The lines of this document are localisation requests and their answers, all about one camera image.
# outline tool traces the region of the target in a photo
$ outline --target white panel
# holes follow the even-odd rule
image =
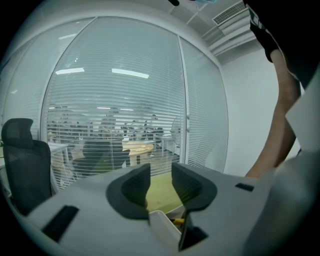
[[[30,118],[33,120],[32,136],[38,138],[43,91],[59,57],[88,21],[83,19],[66,23],[35,38],[11,79],[8,90],[15,93],[7,93],[3,122],[11,118]]]
[[[21,58],[23,57],[25,51],[29,47],[31,41],[27,42],[22,47],[20,47],[11,56],[11,58],[6,63],[4,63],[4,66],[1,67],[1,70],[0,70],[0,134],[1,134],[2,126],[4,125],[3,112],[4,112],[4,105],[5,105],[7,93],[15,94],[17,92],[17,90],[8,92],[11,79],[14,72],[16,71],[16,68]]]
[[[52,165],[59,188],[116,169],[116,159],[123,163],[110,143],[129,141],[130,153],[138,147],[141,164],[151,163],[151,175],[170,172],[185,154],[184,116],[178,37],[143,22],[98,18],[65,51],[45,96],[42,139],[68,145],[67,166],[66,159],[52,156],[61,163]],[[145,145],[156,150],[148,153]],[[131,155],[130,164],[136,163]]]
[[[188,164],[224,171],[228,113],[218,67],[201,51],[181,41],[189,94]]]

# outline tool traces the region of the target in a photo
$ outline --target ceiling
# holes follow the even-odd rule
[[[215,55],[222,64],[261,49],[258,41],[255,39],[252,32],[250,32],[248,26],[248,10],[237,15],[221,26],[217,26],[212,20],[215,16],[238,3],[240,0],[217,0],[215,3],[208,4],[190,0],[179,0],[179,6],[173,6],[168,0],[118,1],[150,6],[170,14],[186,23],[198,33],[198,35],[205,41],[212,54]],[[242,22],[240,26],[236,26],[234,30],[228,29],[232,27],[230,25],[239,22],[241,19],[245,21]]]

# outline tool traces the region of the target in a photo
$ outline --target ceiling vent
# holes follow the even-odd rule
[[[225,23],[226,21],[230,20],[234,16],[242,13],[243,11],[247,10],[248,8],[245,6],[244,2],[241,0],[238,3],[235,3],[228,9],[225,9],[223,12],[219,13],[217,16],[215,16],[212,20],[214,23],[216,23],[218,26]]]

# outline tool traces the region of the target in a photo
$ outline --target chair backrest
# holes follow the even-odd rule
[[[51,197],[50,148],[33,140],[28,118],[8,120],[1,132],[5,169],[17,209],[27,215]]]

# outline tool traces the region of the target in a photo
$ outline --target person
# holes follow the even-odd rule
[[[266,58],[273,63],[279,87],[267,140],[246,175],[258,178],[265,170],[283,162],[295,142],[285,115],[301,95],[300,83],[306,89],[319,65],[318,41],[312,40],[319,22],[310,1],[299,4],[266,0],[243,2],[250,12],[250,29],[263,46]],[[299,20],[306,21],[301,28],[294,25]]]

